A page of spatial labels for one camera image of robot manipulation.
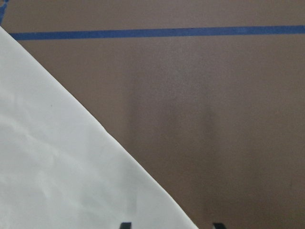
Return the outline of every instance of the brown floor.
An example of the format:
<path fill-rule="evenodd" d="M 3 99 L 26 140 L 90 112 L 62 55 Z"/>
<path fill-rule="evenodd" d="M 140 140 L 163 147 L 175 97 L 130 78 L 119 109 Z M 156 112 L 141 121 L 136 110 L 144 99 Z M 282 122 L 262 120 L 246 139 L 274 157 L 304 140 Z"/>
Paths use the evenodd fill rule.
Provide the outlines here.
<path fill-rule="evenodd" d="M 8 32 L 304 24 L 303 1 L 10 1 Z M 305 36 L 20 42 L 199 228 L 305 228 Z"/>

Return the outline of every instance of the blue corner marking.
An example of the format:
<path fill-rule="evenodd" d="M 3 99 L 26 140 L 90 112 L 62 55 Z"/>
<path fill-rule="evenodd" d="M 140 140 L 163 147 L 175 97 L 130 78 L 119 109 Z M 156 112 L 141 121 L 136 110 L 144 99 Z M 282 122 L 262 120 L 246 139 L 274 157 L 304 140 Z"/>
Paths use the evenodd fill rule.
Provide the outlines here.
<path fill-rule="evenodd" d="M 305 34 L 305 25 L 11 33 L 16 40 Z"/>
<path fill-rule="evenodd" d="M 4 17 L 4 13 L 5 13 L 5 10 L 8 6 L 8 2 L 9 0 L 1 0 L 3 1 L 3 4 L 0 6 L 0 25 L 2 23 L 2 20 L 3 20 L 3 17 Z"/>

